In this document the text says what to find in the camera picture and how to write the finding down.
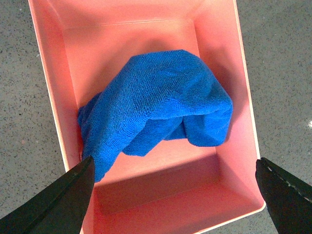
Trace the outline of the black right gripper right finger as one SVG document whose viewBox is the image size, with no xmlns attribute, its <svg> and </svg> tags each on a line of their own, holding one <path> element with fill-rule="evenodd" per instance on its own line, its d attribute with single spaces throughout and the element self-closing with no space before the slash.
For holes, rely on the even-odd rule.
<svg viewBox="0 0 312 234">
<path fill-rule="evenodd" d="M 278 233 L 310 234 L 311 185 L 264 157 L 256 161 L 255 177 Z"/>
</svg>

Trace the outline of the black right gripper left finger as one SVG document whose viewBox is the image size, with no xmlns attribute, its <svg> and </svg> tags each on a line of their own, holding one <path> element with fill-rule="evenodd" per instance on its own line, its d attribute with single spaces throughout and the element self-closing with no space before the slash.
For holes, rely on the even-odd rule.
<svg viewBox="0 0 312 234">
<path fill-rule="evenodd" d="M 87 157 L 32 199 L 0 220 L 2 234 L 78 234 L 95 181 Z"/>
</svg>

